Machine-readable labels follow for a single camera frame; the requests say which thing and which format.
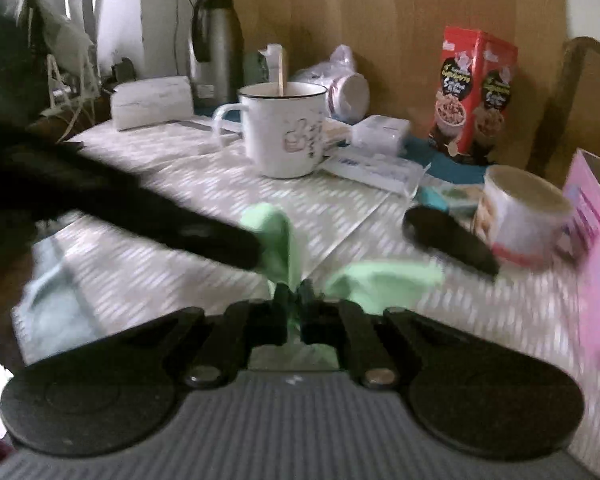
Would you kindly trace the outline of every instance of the cardboard box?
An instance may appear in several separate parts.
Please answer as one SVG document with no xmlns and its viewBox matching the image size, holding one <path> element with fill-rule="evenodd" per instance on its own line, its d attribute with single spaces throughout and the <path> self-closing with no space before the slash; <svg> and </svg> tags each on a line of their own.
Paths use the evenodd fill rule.
<svg viewBox="0 0 600 480">
<path fill-rule="evenodd" d="M 600 370 L 600 158 L 577 150 L 564 185 L 574 206 L 566 226 L 576 258 L 584 305 L 580 311 L 580 344 Z"/>
</svg>

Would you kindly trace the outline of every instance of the wooden stir stick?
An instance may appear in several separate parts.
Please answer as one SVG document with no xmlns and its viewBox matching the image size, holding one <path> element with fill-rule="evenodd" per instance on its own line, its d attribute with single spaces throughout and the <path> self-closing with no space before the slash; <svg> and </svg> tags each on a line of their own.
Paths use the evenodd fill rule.
<svg viewBox="0 0 600 480">
<path fill-rule="evenodd" d="M 286 81 L 288 79 L 287 55 L 285 47 L 280 47 L 280 58 L 278 59 L 278 89 L 280 96 L 286 92 Z"/>
</svg>

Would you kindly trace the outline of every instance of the table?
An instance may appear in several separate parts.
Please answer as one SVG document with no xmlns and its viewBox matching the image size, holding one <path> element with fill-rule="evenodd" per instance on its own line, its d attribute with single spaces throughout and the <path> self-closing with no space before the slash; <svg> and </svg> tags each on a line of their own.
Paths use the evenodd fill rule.
<svg viewBox="0 0 600 480">
<path fill-rule="evenodd" d="M 204 124 L 117 132 L 104 123 L 76 140 L 86 144 L 86 153 L 138 172 L 146 186 L 181 205 L 230 221 L 255 203 L 281 207 L 304 240 L 304 276 L 317 288 L 355 260 L 434 258 L 403 239 L 403 197 L 321 172 L 295 180 L 259 176 L 241 140 L 213 153 Z M 218 314 L 235 301 L 268 297 L 262 276 L 168 251 L 88 216 L 56 238 L 104 333 L 186 306 Z M 441 264 L 445 283 L 424 294 L 414 310 L 570 373 L 587 402 L 570 452 L 600 475 L 600 374 L 578 350 L 582 305 L 573 269 L 560 260 L 542 273 L 506 268 L 492 284 L 459 266 Z"/>
</svg>

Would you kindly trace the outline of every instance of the red cereal box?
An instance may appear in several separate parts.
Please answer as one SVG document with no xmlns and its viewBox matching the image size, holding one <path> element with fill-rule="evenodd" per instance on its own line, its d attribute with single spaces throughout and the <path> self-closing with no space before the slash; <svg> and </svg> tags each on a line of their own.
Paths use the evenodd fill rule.
<svg viewBox="0 0 600 480">
<path fill-rule="evenodd" d="M 518 49 L 481 30 L 447 27 L 429 142 L 463 164 L 487 164 L 505 130 Z"/>
</svg>

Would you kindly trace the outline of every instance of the metal screw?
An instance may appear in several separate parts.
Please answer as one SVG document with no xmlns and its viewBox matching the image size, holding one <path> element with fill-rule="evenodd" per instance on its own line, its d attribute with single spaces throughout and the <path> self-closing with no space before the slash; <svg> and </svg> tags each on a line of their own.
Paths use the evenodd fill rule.
<svg viewBox="0 0 600 480">
<path fill-rule="evenodd" d="M 389 368 L 372 368 L 365 372 L 365 386 L 367 388 L 387 388 L 393 386 L 397 375 Z"/>
<path fill-rule="evenodd" d="M 193 368 L 187 383 L 192 388 L 209 388 L 218 384 L 222 378 L 222 372 L 215 366 L 200 365 Z"/>
</svg>

